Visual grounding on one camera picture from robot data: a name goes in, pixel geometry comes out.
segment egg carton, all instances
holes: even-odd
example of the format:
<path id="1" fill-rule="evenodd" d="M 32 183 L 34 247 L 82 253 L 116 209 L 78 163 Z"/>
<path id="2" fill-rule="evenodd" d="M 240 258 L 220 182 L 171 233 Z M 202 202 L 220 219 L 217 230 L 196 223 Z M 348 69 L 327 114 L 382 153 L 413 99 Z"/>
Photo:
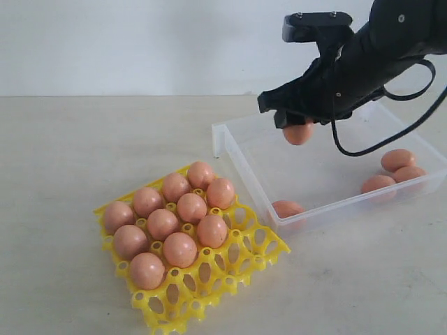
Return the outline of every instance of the egg carton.
<path id="1" fill-rule="evenodd" d="M 189 165 L 176 172 L 186 176 Z M 163 178 L 148 185 L 161 189 Z M 193 190 L 195 194 L 206 198 L 204 190 Z M 133 194 L 129 193 L 117 200 L 131 203 Z M 251 207 L 241 204 L 237 194 L 233 205 L 225 210 L 208 208 L 209 214 L 222 217 L 227 226 L 228 237 L 219 248 L 208 248 L 200 244 L 196 234 L 196 226 L 182 222 L 182 232 L 191 236 L 198 247 L 198 257 L 188 268 L 180 269 L 168 264 L 163 256 L 162 241 L 155 241 L 147 231 L 146 219 L 139 218 L 136 225 L 140 227 L 152 241 L 149 251 L 160 257 L 166 267 L 166 278 L 155 290 L 140 290 L 129 276 L 129 262 L 120 258 L 113 249 L 113 236 L 108 235 L 103 224 L 103 214 L 108 204 L 96 209 L 101 226 L 103 249 L 110 252 L 116 266 L 115 274 L 126 280 L 131 292 L 131 305 L 142 311 L 146 325 L 152 335 L 168 335 L 171 332 L 183 334 L 187 322 L 191 318 L 199 321 L 205 319 L 206 306 L 219 304 L 224 293 L 237 294 L 237 285 L 250 285 L 251 275 L 255 271 L 263 271 L 267 264 L 275 264 L 279 254 L 290 253 L 287 244 L 269 227 L 258 222 L 256 213 Z M 176 204 L 165 202 L 165 208 L 176 213 Z"/>

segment egg tray cup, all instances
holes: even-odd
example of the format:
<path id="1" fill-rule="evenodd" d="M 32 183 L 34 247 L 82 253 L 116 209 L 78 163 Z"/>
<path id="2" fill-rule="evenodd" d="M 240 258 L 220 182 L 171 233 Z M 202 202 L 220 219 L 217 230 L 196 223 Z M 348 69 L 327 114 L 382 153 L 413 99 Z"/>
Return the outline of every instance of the egg tray cup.
<path id="1" fill-rule="evenodd" d="M 189 165 L 176 172 L 186 176 L 188 169 Z M 162 185 L 163 178 L 145 186 L 160 190 Z M 193 192 L 206 198 L 203 190 Z M 130 204 L 134 193 L 117 200 Z M 116 276 L 125 278 L 131 292 L 132 307 L 142 311 L 152 335 L 183 334 L 191 318 L 199 321 L 205 319 L 206 306 L 218 305 L 226 292 L 237 294 L 238 283 L 250 285 L 254 271 L 263 271 L 267 263 L 275 264 L 281 252 L 291 252 L 269 227 L 258 222 L 252 208 L 238 202 L 237 195 L 231 207 L 225 210 L 208 208 L 209 214 L 219 215 L 230 227 L 226 241 L 219 248 L 202 246 L 197 238 L 196 225 L 182 222 L 182 232 L 191 236 L 198 247 L 198 257 L 185 269 L 168 264 L 162 253 L 163 242 L 152 239 L 147 231 L 146 219 L 139 218 L 136 225 L 145 231 L 151 242 L 148 251 L 159 256 L 166 267 L 165 279 L 157 289 L 139 290 L 129 276 L 129 262 L 115 253 L 113 236 L 105 231 L 103 214 L 107 205 L 94 211 L 101 226 L 103 250 L 110 252 L 116 266 Z M 176 213 L 175 203 L 165 202 L 165 208 Z"/>

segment black wire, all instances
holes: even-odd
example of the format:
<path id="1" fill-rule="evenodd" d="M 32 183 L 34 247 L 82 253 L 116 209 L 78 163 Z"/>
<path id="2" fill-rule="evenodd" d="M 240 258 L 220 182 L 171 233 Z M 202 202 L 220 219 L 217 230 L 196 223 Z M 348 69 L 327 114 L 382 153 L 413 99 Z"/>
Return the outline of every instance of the black wire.
<path id="1" fill-rule="evenodd" d="M 440 104 L 443 103 L 444 99 L 447 96 L 447 87 L 442 91 L 442 93 L 439 95 L 438 99 L 435 100 L 433 105 L 430 106 L 430 108 L 424 113 L 423 116 L 421 116 L 416 122 L 405 128 L 403 131 L 400 131 L 396 135 L 393 135 L 386 140 L 383 140 L 382 142 L 377 143 L 376 145 L 373 145 L 372 147 L 357 151 L 357 152 L 350 152 L 345 150 L 342 145 L 340 144 L 338 134 L 337 134 L 337 127 L 335 125 L 335 106 L 334 106 L 334 95 L 332 95 L 332 119 L 330 120 L 330 124 L 332 126 L 332 135 L 334 137 L 335 145 L 337 146 L 338 150 L 341 151 L 342 154 L 350 157 L 360 157 L 367 154 L 372 153 L 373 151 L 376 151 L 377 149 L 380 149 L 387 144 L 390 144 L 391 142 L 394 142 L 401 137 L 405 136 L 406 134 L 410 133 L 411 131 L 414 131 L 417 127 L 419 127 L 421 124 L 427 121 L 429 117 L 432 116 L 432 114 L 436 111 L 436 109 L 440 106 Z"/>

